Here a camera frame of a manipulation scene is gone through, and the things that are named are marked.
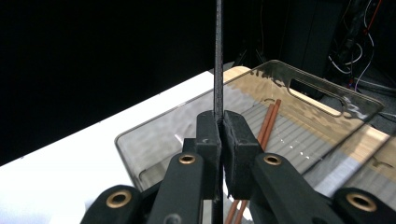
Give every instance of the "white table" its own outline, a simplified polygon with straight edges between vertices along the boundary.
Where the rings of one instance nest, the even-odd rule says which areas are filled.
[[[213,88],[208,72],[0,167],[0,223],[79,223],[105,189],[132,181],[114,140]]]

